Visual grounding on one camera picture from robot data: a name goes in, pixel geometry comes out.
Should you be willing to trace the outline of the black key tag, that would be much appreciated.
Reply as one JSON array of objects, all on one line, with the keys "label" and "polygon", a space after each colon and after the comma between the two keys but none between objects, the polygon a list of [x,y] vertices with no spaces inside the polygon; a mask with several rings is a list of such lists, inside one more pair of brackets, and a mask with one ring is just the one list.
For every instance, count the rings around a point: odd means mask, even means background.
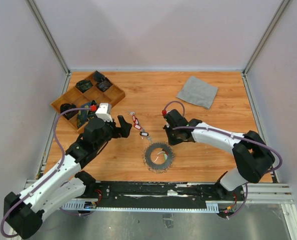
[{"label": "black key tag", "polygon": [[148,137],[149,136],[149,133],[148,132],[140,132],[139,133],[142,137]]}]

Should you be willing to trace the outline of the metal disc keyring holder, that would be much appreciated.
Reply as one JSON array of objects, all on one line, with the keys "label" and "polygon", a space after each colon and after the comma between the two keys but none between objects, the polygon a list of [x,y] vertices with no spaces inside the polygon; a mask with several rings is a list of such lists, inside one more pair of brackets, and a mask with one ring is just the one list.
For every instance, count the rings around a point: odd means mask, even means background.
[{"label": "metal disc keyring holder", "polygon": [[143,162],[154,173],[164,173],[173,164],[175,155],[172,148],[164,142],[154,142],[143,152]]}]

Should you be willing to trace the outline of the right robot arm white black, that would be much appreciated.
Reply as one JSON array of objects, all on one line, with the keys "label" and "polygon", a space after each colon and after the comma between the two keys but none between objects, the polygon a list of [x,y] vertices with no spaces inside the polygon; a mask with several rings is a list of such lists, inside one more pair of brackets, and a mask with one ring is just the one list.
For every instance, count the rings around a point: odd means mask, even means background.
[{"label": "right robot arm white black", "polygon": [[176,109],[163,110],[162,116],[171,146],[184,142],[201,143],[233,156],[236,167],[225,172],[214,184],[215,195],[220,200],[227,200],[236,188],[244,184],[258,183],[275,162],[272,150],[255,131],[230,132],[195,118],[188,121]]}]

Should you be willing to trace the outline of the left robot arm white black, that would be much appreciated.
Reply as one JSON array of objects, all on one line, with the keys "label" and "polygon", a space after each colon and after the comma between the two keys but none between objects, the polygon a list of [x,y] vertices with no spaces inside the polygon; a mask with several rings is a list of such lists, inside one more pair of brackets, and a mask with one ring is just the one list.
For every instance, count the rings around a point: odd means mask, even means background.
[{"label": "left robot arm white black", "polygon": [[92,118],[76,141],[62,151],[61,159],[39,180],[20,193],[8,193],[3,203],[0,232],[8,224],[23,240],[32,237],[43,222],[68,201],[95,194],[95,179],[83,169],[111,139],[128,138],[132,124],[119,115],[117,126],[109,114]]}]

